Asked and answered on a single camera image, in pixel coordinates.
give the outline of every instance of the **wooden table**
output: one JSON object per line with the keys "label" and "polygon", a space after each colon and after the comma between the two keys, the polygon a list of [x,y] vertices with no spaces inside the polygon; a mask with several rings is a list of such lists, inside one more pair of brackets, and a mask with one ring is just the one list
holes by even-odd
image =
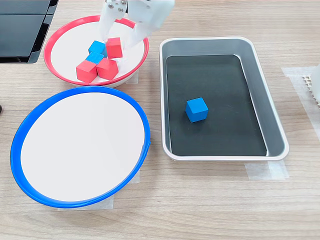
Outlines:
{"label": "wooden table", "polygon": [[[62,25],[100,13],[101,0],[60,0],[50,37]],[[57,211],[26,196],[10,169],[10,147],[27,114],[74,86],[35,64],[0,64],[0,239],[319,240],[320,142],[281,67],[320,63],[320,1],[176,0],[153,34],[135,98],[151,126],[140,183],[114,196],[114,209]],[[249,180],[244,163],[176,163],[161,146],[159,44],[172,37],[242,36],[256,47],[283,123],[290,178]]]}

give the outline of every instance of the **tray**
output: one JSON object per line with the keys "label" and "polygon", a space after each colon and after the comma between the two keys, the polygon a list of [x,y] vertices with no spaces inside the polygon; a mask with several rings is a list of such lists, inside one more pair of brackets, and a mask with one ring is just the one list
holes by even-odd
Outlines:
{"label": "tray", "polygon": [[[172,38],[160,45],[161,126],[176,161],[278,161],[289,144],[253,44],[242,37]],[[186,102],[203,98],[206,120]]]}

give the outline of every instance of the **cube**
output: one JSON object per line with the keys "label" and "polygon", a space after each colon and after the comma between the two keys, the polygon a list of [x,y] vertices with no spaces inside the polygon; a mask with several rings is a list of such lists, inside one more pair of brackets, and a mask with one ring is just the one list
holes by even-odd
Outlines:
{"label": "cube", "polygon": [[122,49],[120,37],[109,38],[105,44],[106,52],[109,59],[122,58]]}
{"label": "cube", "polygon": [[91,83],[98,76],[97,65],[84,60],[76,67],[76,77],[87,84]]}
{"label": "cube", "polygon": [[191,123],[205,120],[209,109],[202,97],[186,102],[185,112]]}
{"label": "cube", "polygon": [[109,58],[104,58],[96,66],[100,78],[112,80],[118,74],[119,69],[117,62]]}
{"label": "cube", "polygon": [[106,45],[103,42],[100,41],[94,41],[90,48],[89,48],[89,54],[91,52],[95,52],[97,54],[102,54],[105,58],[107,55]]}
{"label": "cube", "polygon": [[100,61],[104,58],[104,56],[102,54],[96,53],[94,51],[92,51],[89,56],[85,59],[89,62],[92,62],[94,64],[99,64]]}

